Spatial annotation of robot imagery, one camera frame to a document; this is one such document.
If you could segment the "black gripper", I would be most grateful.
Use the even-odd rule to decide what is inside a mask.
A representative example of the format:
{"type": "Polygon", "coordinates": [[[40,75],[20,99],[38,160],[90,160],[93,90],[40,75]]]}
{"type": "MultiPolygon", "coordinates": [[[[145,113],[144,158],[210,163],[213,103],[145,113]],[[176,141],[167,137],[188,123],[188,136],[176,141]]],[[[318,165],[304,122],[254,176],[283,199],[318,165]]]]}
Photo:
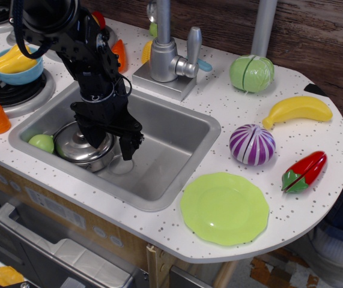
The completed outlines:
{"type": "Polygon", "coordinates": [[[123,160],[131,160],[144,139],[142,125],[128,111],[131,91],[123,80],[78,84],[82,101],[71,104],[71,109],[86,141],[98,148],[108,133],[114,134],[120,137],[123,160]]]}

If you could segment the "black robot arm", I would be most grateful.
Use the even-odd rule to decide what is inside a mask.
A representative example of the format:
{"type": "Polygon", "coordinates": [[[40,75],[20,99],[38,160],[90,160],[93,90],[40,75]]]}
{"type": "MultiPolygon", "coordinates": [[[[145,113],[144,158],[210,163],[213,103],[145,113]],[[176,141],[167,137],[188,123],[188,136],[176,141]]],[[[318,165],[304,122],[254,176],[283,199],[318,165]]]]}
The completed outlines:
{"type": "Polygon", "coordinates": [[[98,148],[111,133],[123,159],[131,160],[143,140],[142,125],[128,111],[132,84],[118,71],[109,33],[80,1],[12,1],[10,21],[27,58],[52,50],[77,81],[81,101],[70,108],[87,142],[98,148]]]}

